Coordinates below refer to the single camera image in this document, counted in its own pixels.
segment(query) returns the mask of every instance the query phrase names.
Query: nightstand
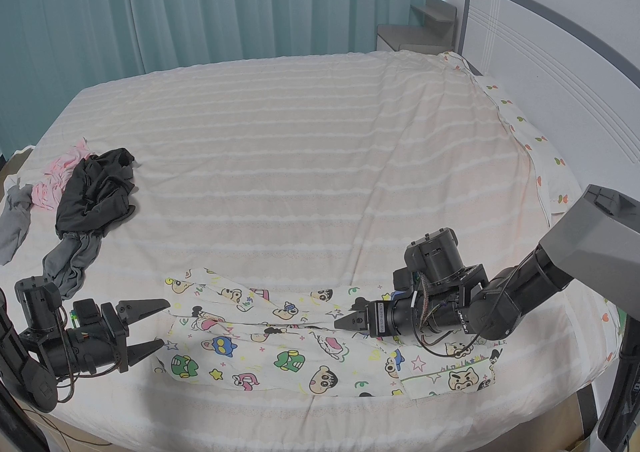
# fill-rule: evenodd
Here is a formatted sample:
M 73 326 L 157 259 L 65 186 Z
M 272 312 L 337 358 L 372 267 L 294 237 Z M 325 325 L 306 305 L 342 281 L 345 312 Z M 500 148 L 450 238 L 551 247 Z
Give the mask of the nightstand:
M 458 9 L 443 0 L 426 0 L 424 6 L 411 5 L 423 25 L 378 26 L 376 50 L 412 50 L 439 54 L 453 49 L 453 32 Z

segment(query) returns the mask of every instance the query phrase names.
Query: bed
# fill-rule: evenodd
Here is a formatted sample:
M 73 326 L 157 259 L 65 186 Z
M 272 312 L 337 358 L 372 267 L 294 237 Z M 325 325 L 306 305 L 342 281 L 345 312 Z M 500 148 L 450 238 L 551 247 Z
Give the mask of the bed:
M 522 19 L 531 13 L 550 31 L 570 32 L 517 1 L 467 0 L 461 54 L 469 66 L 454 54 L 406 51 L 292 57 L 178 68 L 81 91 L 19 173 L 22 182 L 36 180 L 81 136 L 98 152 L 125 146 L 136 156 L 138 210 L 103 240 L 76 297 L 162 297 L 167 273 L 194 266 L 272 290 L 390 286 L 407 243 L 441 226 L 456 230 L 466 264 L 482 262 L 495 275 L 518 263 L 561 214 L 545 204 L 543 167 L 510 130 L 507 110 L 500 114 L 502 100 L 556 145 L 581 185 L 614 185 L 637 198 L 637 179 L 618 174 L 637 168 L 637 137 L 625 132 L 620 146 L 628 166 L 603 170 L 607 164 L 584 158 L 596 157 L 593 148 L 576 150 L 568 123 L 540 110 L 564 93 L 557 78 L 540 80 L 538 65 L 519 58 L 520 44 L 510 53 L 501 26 L 531 33 L 524 24 L 535 19 Z M 566 67 L 569 54 L 559 49 L 558 63 Z M 637 87 L 611 66 L 612 84 L 637 102 Z M 612 100 L 601 86 L 589 89 L 611 117 L 628 100 Z M 584 118 L 584 98 L 567 101 L 567 112 Z M 594 120 L 582 139 L 633 128 Z M 616 152 L 598 157 L 611 161 Z M 0 270 L 3 289 L 41 272 L 56 244 L 53 213 L 34 209 L 25 243 Z M 8 300 L 23 327 L 19 304 Z M 161 336 L 171 322 L 158 314 L 138 323 L 130 341 Z M 80 380 L 54 415 L 133 450 L 469 450 L 600 374 L 620 345 L 617 312 L 572 283 L 527 316 L 508 345 L 496 385 L 472 394 L 249 397 L 176 383 L 144 362 L 126 375 Z

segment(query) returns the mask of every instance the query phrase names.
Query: curtain fold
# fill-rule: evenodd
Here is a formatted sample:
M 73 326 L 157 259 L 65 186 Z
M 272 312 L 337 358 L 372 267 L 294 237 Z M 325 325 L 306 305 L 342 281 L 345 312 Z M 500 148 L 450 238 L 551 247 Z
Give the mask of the curtain fold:
M 375 49 L 424 0 L 0 0 L 0 151 L 82 89 L 177 66 Z

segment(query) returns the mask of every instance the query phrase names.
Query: cartoon print garment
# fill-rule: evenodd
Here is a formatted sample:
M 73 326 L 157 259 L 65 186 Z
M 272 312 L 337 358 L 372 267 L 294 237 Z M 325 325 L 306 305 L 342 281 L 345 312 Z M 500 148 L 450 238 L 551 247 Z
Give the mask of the cartoon print garment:
M 414 337 L 372 339 L 333 328 L 353 307 L 399 295 L 381 285 L 280 293 L 194 268 L 167 277 L 164 287 L 176 319 L 154 367 L 190 383 L 417 399 L 486 388 L 505 345 L 479 339 L 466 350 L 472 337 L 460 330 L 431 347 L 452 355 L 439 358 Z M 421 333 L 420 339 L 433 343 L 437 336 Z

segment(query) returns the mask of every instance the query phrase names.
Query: gray garment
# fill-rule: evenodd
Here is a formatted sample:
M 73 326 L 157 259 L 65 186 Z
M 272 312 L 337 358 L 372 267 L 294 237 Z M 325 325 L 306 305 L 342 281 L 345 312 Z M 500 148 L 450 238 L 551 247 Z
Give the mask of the gray garment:
M 97 233 L 66 232 L 42 259 L 43 275 L 60 289 L 62 299 L 71 299 L 83 286 L 84 269 L 98 256 L 101 241 Z
M 6 192 L 0 216 L 0 265 L 9 263 L 22 244 L 31 224 L 31 184 L 17 185 Z

